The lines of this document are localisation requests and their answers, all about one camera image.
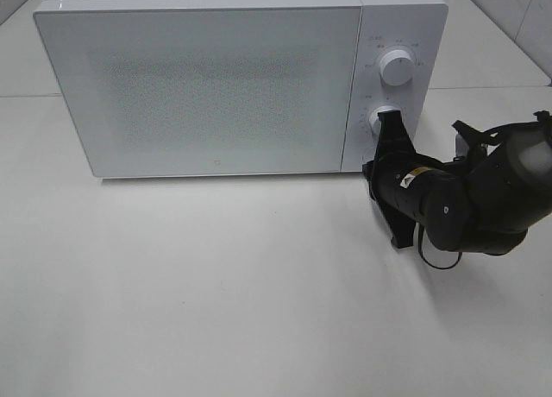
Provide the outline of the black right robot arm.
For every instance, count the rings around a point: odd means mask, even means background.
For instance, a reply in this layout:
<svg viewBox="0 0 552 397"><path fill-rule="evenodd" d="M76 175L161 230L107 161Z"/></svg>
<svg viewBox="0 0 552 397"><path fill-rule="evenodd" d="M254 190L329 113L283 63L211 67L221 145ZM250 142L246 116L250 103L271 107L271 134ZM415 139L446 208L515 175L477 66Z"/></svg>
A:
<svg viewBox="0 0 552 397"><path fill-rule="evenodd" d="M443 251L505 255L551 212L551 115L479 131L457 120L456 156L420 154L398 110L380 112L371 198L397 249L424 237Z"/></svg>

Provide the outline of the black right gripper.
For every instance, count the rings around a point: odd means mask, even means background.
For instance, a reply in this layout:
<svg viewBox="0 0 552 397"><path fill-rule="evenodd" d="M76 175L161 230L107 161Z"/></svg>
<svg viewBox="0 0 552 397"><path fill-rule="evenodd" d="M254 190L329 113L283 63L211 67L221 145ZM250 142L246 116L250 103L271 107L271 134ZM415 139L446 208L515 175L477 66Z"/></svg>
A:
<svg viewBox="0 0 552 397"><path fill-rule="evenodd" d="M392 245L412 246L419 224L439 249L456 249L461 235L461 179L416 154L400 110L379 111L377 117L377 149L395 148L397 153L369 161L362 172L392 233Z"/></svg>

